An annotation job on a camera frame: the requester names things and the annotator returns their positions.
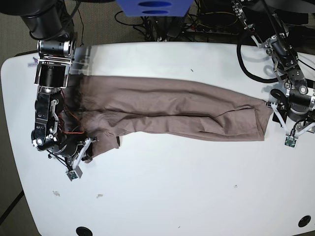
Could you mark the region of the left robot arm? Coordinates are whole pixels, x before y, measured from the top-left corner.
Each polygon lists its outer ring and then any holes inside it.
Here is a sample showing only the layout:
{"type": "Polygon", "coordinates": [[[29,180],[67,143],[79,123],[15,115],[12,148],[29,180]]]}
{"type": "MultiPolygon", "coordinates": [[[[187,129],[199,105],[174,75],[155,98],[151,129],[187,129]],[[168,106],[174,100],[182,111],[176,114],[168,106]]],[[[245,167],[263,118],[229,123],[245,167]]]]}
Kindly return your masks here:
{"type": "Polygon", "coordinates": [[[250,79],[264,83],[278,83],[270,95],[275,104],[273,121],[284,127],[286,119],[295,122],[288,130],[290,136],[303,131],[315,131],[315,82],[307,79],[300,67],[301,60],[288,43],[289,30],[264,0],[233,0],[232,9],[243,26],[237,43],[239,65],[250,79]],[[249,72],[243,62],[241,47],[246,39],[252,39],[256,46],[265,49],[271,57],[275,78],[263,79],[249,72]]]}

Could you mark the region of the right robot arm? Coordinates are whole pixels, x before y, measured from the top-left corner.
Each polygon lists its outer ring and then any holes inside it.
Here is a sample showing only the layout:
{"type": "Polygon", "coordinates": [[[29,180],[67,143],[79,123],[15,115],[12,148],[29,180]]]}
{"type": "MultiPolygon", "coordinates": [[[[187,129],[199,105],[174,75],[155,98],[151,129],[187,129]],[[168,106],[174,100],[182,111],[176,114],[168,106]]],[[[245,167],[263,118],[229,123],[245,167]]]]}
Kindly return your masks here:
{"type": "Polygon", "coordinates": [[[66,109],[66,88],[74,61],[77,33],[73,16],[80,1],[68,13],[63,0],[2,0],[3,14],[19,16],[37,41],[38,61],[34,83],[38,86],[35,101],[35,125],[31,141],[38,151],[47,151],[67,167],[69,173],[83,157],[90,158],[91,139],[84,131],[64,130],[61,112],[66,109]]]}

